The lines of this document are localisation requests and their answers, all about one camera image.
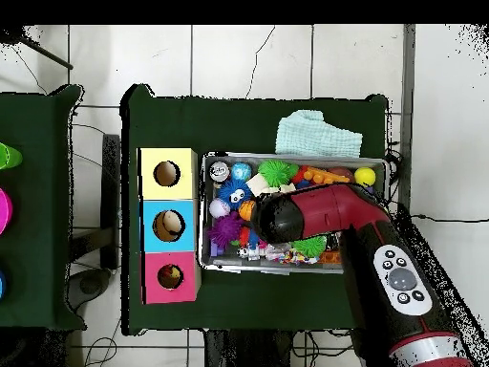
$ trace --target green table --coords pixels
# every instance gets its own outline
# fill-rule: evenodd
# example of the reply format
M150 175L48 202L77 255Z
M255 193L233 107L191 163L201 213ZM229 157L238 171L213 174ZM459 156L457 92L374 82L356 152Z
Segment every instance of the green table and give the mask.
M68 123L80 87L55 94L0 94L0 140L21 151L20 166L0 170L13 215L0 235L0 267L8 291L0 326L81 329L65 302L69 270Z
M382 158L385 141L383 96L367 100L219 100L153 97L135 85L121 102L122 230L124 329L282 329L351 328L353 319L339 274L279 276L202 270L197 301L142 305L138 259L139 147L189 147L208 151L274 153L279 120L296 110L321 110L325 121L363 134L362 157Z

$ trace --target control panel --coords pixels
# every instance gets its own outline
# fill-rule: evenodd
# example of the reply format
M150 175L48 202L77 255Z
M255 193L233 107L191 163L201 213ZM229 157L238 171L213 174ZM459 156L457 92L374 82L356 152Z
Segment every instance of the control panel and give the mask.
M423 315L433 305L415 265L409 256L394 245L380 247L373 265L392 306L406 315Z

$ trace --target box hole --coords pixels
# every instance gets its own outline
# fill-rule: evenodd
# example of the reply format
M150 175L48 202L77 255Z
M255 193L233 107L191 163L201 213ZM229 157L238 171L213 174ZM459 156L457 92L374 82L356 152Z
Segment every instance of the box hole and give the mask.
M171 161L158 163L153 171L155 182L163 187L171 187L177 184L180 179L180 174L179 167Z
M163 242L177 241L184 231L185 221L174 209L160 212L153 221L153 232Z
M158 282L167 290L176 289L183 281L183 273L177 265L165 265L158 270Z

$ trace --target metal tray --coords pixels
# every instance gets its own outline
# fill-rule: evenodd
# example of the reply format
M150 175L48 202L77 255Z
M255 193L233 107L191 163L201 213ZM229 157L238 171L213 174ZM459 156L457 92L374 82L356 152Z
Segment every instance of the metal tray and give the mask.
M257 173L258 165L268 159L277 159L284 162L306 164L317 168L328 169L329 167L342 166L351 170L358 167L370 167L375 171L376 180L373 189L382 193L385 197L389 190L390 166L382 159L368 158L318 158L304 157L299 155L266 155L247 154L232 152L209 152L202 157L201 180L200 180L200 210L199 210L199 246L198 258L200 265L206 270L221 270L241 272L243 270L260 271L273 274L290 274L291 272L309 273L343 273L341 265L315 264L315 265L282 265L266 259L248 261L238 255L238 248L228 246L225 254L218 257L210 256L210 241L207 237L214 218L209 214L210 202L217 196L217 189L209 177L209 167L212 163L221 161L231 167L236 162L245 162L251 165L253 175Z

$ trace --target pink box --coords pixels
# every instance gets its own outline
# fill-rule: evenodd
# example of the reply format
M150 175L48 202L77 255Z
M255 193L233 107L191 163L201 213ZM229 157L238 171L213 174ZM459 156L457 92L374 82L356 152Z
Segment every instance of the pink box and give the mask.
M177 303L195 301L201 286L201 268L197 266L195 252L165 252L144 254L144 285L146 304ZM159 283L159 270L167 265L181 271L181 282L169 290Z

